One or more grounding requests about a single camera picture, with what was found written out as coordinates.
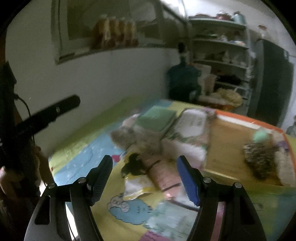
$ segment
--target black refrigerator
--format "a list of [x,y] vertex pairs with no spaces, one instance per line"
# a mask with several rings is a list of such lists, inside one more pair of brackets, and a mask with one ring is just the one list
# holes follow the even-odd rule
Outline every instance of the black refrigerator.
[[247,115],[280,127],[293,88],[293,64],[286,50],[268,40],[258,40],[255,51],[255,77]]

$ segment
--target refrigerator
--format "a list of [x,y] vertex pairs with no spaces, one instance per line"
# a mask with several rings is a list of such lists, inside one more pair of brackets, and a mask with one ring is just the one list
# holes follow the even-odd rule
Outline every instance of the refrigerator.
[[286,50],[268,40],[258,40],[255,51],[255,77],[247,115],[281,127],[292,92],[293,64]]
[[289,126],[292,126],[294,124],[294,115],[296,115],[296,75],[295,75],[295,66],[296,66],[296,57],[289,56],[289,61],[294,65],[294,71],[293,71],[293,87],[292,87],[292,93],[290,96],[289,105],[287,108],[287,113],[284,118],[284,122],[281,126],[281,129],[283,131],[286,131]]

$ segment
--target jar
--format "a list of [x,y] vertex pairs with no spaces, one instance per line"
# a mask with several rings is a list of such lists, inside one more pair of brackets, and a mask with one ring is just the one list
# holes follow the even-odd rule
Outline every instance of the jar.
[[108,41],[108,47],[114,48],[117,45],[117,39],[120,35],[119,33],[119,21],[116,17],[111,17],[109,20],[110,25],[110,40]]
[[230,21],[231,20],[231,16],[228,13],[225,12],[219,12],[216,17],[216,19],[220,19],[220,20],[226,20],[226,21]]
[[131,46],[137,47],[139,45],[138,35],[137,35],[137,27],[135,21],[131,21],[132,26],[132,38],[131,38]]
[[240,13],[240,11],[237,11],[233,14],[232,20],[235,21],[236,23],[246,25],[246,18],[244,15]]
[[125,18],[121,18],[119,20],[118,28],[119,28],[119,36],[117,38],[117,42],[118,42],[119,46],[123,46],[124,45],[124,38],[126,35],[126,20],[125,20]]
[[104,48],[110,40],[109,19],[106,14],[100,15],[99,21],[93,29],[94,48]]
[[125,46],[130,47],[133,39],[133,23],[132,21],[126,22],[126,34],[124,38]]
[[261,38],[264,39],[267,33],[267,27],[264,25],[258,25],[258,28],[260,29]]

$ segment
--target metal screw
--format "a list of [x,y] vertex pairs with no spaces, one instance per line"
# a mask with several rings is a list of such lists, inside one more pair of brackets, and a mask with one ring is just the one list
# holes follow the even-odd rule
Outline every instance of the metal screw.
[[85,177],[81,177],[78,179],[79,183],[85,183],[86,182],[86,178]]
[[235,183],[234,185],[235,185],[236,188],[241,188],[242,187],[242,185],[240,183]]
[[210,179],[209,177],[204,177],[203,181],[205,183],[210,183],[212,179]]
[[55,183],[50,183],[50,184],[48,184],[48,188],[49,188],[49,189],[52,189],[52,188],[54,188],[55,186],[56,186]]

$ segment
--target lid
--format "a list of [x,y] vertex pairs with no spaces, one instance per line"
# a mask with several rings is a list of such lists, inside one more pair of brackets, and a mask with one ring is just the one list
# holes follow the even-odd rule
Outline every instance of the lid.
[[127,22],[129,22],[131,24],[135,24],[135,21],[133,19],[128,19]]
[[229,16],[229,14],[228,13],[225,13],[225,12],[223,12],[223,11],[220,11],[220,12],[218,12],[218,14],[217,15],[227,15],[227,16]]

